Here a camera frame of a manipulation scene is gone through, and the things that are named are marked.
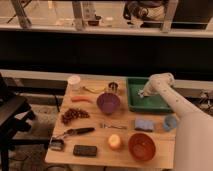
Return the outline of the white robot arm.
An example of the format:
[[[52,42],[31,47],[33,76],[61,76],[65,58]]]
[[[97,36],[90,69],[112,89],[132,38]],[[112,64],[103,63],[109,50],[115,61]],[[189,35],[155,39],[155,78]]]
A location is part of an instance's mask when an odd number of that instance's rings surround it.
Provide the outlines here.
[[[153,74],[143,88],[144,96],[159,94],[176,113],[173,171],[213,171],[213,117],[176,92],[171,73]]]

